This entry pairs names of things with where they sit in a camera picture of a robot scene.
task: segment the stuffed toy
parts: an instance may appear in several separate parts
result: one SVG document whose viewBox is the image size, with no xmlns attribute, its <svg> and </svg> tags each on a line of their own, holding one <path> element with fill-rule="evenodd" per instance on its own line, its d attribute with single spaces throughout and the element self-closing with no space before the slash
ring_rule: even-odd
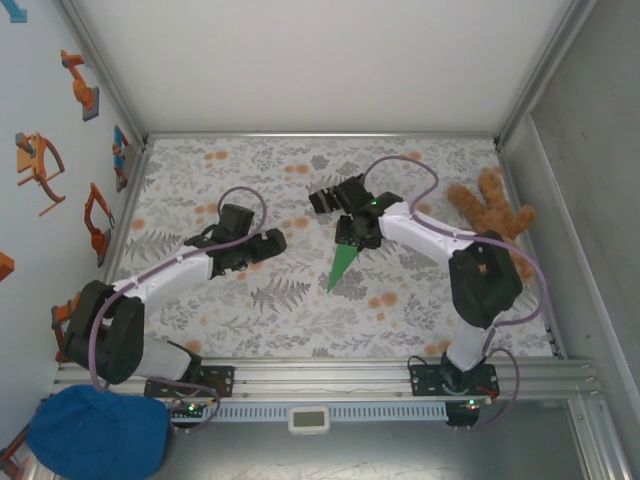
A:
<svg viewBox="0 0 640 480">
<path fill-rule="evenodd" d="M 525 205 L 517 215 L 514 214 L 504 196 L 499 172 L 499 168 L 497 171 L 484 168 L 478 176 L 478 189 L 486 205 L 463 185 L 451 185 L 447 189 L 447 197 L 467 218 L 476 233 L 493 230 L 498 232 L 505 242 L 517 246 L 516 237 L 531 226 L 536 211 L 532 206 Z M 533 267 L 520 255 L 511 253 L 511 259 L 522 282 L 530 284 L 535 274 Z"/>
</svg>

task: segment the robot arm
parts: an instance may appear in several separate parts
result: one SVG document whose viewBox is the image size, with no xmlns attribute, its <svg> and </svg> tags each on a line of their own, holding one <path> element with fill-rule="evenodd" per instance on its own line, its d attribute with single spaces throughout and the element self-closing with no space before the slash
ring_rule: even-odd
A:
<svg viewBox="0 0 640 480">
<path fill-rule="evenodd" d="M 475 236 L 419 212 L 415 215 L 452 234 Z M 446 362 L 461 373 L 472 370 L 484 359 L 483 347 L 494 321 L 522 292 L 508 252 L 425 228 L 412 218 L 406 202 L 388 207 L 379 218 L 379 225 L 384 238 L 407 245 L 441 265 L 449 265 L 453 305 L 464 321 L 458 322 Z M 483 236 L 501 240 L 495 232 Z"/>
<path fill-rule="evenodd" d="M 112 384 L 124 382 L 132 375 L 197 383 L 200 357 L 173 343 L 145 340 L 145 319 L 167 300 L 199 283 L 284 252 L 287 247 L 284 235 L 272 229 L 266 232 L 266 238 L 256 234 L 236 247 L 194 253 L 246 236 L 253 216 L 246 208 L 225 205 L 220 222 L 187 240 L 175 254 L 178 261 L 171 266 L 163 269 L 156 266 L 111 285 L 97 280 L 87 284 L 65 333 L 64 356 L 88 368 L 89 335 L 98 310 L 107 298 L 133 283 L 134 287 L 107 310 L 105 317 L 111 319 L 110 325 L 100 327 L 96 343 L 98 375 Z"/>
<path fill-rule="evenodd" d="M 361 178 L 351 177 L 309 199 L 316 213 L 343 209 L 348 214 L 338 221 L 338 248 L 349 245 L 358 250 L 375 249 L 386 238 L 449 266 L 453 305 L 463 321 L 458 322 L 454 341 L 443 355 L 442 376 L 455 390 L 465 374 L 484 360 L 483 347 L 495 319 L 522 293 L 511 257 L 502 248 L 455 238 L 476 234 L 416 212 L 426 223 L 453 234 L 453 238 L 420 225 L 401 197 L 386 192 L 374 198 Z M 493 231 L 481 236 L 502 240 Z"/>
</svg>

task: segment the floral tablecloth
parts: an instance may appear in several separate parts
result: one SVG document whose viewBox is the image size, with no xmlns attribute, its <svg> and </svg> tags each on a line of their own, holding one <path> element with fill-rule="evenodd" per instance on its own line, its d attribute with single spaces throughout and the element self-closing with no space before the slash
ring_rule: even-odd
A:
<svg viewBox="0 0 640 480">
<path fill-rule="evenodd" d="M 280 228 L 286 252 L 244 272 L 229 273 L 169 299 L 146 324 L 147 335 L 182 343 L 204 356 L 405 357 L 439 355 L 453 338 L 458 316 L 448 271 L 408 247 L 385 242 L 365 251 L 326 293 L 339 213 L 317 216 L 308 195 L 360 173 L 375 159 L 404 154 L 428 162 L 441 187 L 420 209 L 468 228 L 445 189 L 475 189 L 483 167 L 497 167 L 490 139 L 234 137 L 158 139 L 130 226 L 120 278 L 170 255 L 217 222 L 217 201 L 228 188 L 256 188 L 268 205 L 265 228 Z M 431 179 L 406 162 L 374 170 L 368 188 L 410 200 Z M 253 208 L 249 194 L 229 201 Z M 528 290 L 511 315 L 531 312 Z M 548 356 L 540 319 L 500 331 L 494 345 L 517 355 Z"/>
</svg>

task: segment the green object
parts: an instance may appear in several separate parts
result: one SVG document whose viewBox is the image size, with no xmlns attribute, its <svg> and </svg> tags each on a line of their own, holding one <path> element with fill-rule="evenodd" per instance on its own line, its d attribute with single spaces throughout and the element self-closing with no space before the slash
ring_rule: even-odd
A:
<svg viewBox="0 0 640 480">
<path fill-rule="evenodd" d="M 358 256 L 358 248 L 351 245 L 338 245 L 336 249 L 336 256 L 333 259 L 333 267 L 331 268 L 331 275 L 329 275 L 329 286 L 327 292 L 330 292 L 333 287 L 336 286 L 338 280 L 347 271 L 351 262 L 353 262 Z"/>
</svg>

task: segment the blue baseball cap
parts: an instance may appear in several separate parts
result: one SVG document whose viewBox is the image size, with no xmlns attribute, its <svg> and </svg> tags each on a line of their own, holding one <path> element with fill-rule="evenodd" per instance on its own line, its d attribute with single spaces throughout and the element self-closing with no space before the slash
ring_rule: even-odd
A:
<svg viewBox="0 0 640 480">
<path fill-rule="evenodd" d="M 76 385 L 44 402 L 26 440 L 69 480 L 141 480 L 160 467 L 169 431 L 167 408 L 153 398 Z"/>
</svg>

